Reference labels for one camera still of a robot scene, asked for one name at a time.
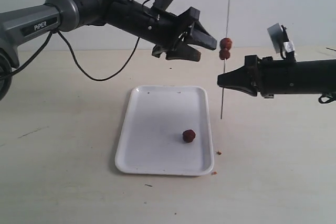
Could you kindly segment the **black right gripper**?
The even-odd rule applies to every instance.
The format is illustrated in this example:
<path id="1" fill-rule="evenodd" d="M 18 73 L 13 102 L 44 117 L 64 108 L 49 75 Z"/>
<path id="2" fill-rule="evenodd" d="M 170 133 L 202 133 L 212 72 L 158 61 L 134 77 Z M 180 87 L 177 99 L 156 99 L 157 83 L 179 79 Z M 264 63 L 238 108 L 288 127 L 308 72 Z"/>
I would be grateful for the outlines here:
<path id="1" fill-rule="evenodd" d="M 274 60 L 273 57 L 245 57 L 244 66 L 231 72 L 220 74 L 217 85 L 224 89 L 239 91 L 250 96 L 270 99 L 278 94 L 292 94 L 290 70 L 296 66 L 294 57 Z"/>

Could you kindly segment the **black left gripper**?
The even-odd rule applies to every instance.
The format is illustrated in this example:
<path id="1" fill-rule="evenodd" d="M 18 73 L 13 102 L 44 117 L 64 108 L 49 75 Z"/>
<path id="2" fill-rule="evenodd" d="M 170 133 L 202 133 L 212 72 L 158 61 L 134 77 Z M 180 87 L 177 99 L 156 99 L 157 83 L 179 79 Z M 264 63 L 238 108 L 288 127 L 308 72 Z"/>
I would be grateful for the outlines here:
<path id="1" fill-rule="evenodd" d="M 189 33 L 191 45 L 216 50 L 217 40 L 198 21 L 199 15 L 194 7 L 176 16 L 135 1 L 110 4 L 110 25 L 153 43 L 152 55 L 159 58 L 165 53 L 166 60 L 201 60 L 201 53 L 182 41 Z"/>

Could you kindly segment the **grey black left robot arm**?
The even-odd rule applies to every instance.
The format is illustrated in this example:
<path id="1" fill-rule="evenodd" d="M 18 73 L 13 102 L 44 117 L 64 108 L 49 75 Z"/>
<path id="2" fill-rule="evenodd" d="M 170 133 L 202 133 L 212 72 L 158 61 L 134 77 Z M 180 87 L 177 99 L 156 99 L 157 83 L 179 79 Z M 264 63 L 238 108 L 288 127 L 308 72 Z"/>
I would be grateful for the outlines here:
<path id="1" fill-rule="evenodd" d="M 200 12 L 190 7 L 175 15 L 167 11 L 173 0 L 45 0 L 35 7 L 1 13 L 1 97 L 7 95 L 12 77 L 23 69 L 18 46 L 41 35 L 62 35 L 82 26 L 111 25 L 154 45 L 152 55 L 167 60 L 198 62 L 198 47 L 215 50 L 216 39 L 199 21 Z"/>

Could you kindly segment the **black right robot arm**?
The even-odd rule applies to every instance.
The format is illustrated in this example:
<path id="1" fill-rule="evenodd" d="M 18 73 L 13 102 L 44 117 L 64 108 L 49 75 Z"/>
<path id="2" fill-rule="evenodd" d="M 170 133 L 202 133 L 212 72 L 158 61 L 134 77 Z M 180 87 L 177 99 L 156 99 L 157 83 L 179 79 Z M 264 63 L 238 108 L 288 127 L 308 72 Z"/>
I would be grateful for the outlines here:
<path id="1" fill-rule="evenodd" d="M 335 60 L 297 62 L 294 59 L 245 57 L 242 67 L 220 74 L 217 85 L 252 97 L 271 99 L 275 95 L 319 94 L 319 103 L 335 101 Z"/>

